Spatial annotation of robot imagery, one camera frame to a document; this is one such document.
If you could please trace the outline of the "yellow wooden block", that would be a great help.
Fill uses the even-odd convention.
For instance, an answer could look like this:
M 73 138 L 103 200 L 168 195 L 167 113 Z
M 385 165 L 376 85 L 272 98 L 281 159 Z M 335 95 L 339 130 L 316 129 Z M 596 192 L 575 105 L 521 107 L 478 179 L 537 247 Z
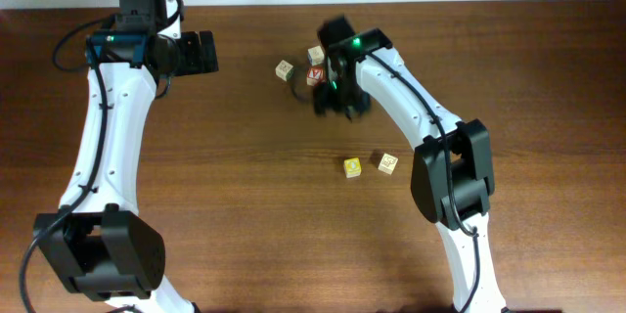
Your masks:
M 358 157 L 345 159 L 343 161 L 343 169 L 347 178 L 360 176 L 362 173 L 360 159 Z

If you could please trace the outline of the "red letter A block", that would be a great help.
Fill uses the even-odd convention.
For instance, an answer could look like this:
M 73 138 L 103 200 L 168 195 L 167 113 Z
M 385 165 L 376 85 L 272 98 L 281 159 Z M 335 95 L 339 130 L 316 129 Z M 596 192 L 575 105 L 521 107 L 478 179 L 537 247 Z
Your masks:
M 325 80 L 325 71 L 321 67 L 311 67 L 306 73 L 306 83 L 308 86 L 316 86 Z

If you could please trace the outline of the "natural block brown picture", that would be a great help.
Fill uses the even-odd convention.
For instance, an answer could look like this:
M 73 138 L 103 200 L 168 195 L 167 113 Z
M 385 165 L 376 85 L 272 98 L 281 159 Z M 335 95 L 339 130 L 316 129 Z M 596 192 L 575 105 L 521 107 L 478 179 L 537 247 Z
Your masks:
M 398 163 L 398 158 L 390 154 L 383 154 L 380 158 L 378 170 L 391 175 Z

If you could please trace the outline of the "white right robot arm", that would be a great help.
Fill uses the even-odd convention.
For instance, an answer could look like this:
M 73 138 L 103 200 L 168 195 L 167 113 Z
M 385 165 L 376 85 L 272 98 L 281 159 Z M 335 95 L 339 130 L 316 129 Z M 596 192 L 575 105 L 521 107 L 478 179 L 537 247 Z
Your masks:
M 332 110 L 352 118 L 372 101 L 383 107 L 414 152 L 411 195 L 443 243 L 454 310 L 507 311 L 488 239 L 495 178 L 485 125 L 442 107 L 381 30 L 325 27 L 318 38 L 328 80 L 314 90 L 315 113 Z

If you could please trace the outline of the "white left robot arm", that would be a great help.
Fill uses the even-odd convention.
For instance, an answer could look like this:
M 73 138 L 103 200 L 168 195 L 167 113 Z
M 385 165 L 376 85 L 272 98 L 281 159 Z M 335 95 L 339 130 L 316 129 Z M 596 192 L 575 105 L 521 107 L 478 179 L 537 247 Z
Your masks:
M 143 130 L 157 79 L 134 33 L 87 40 L 88 111 L 72 178 L 53 213 L 40 213 L 27 253 L 40 250 L 71 293 L 115 312 L 196 312 L 166 278 L 162 236 L 138 215 Z

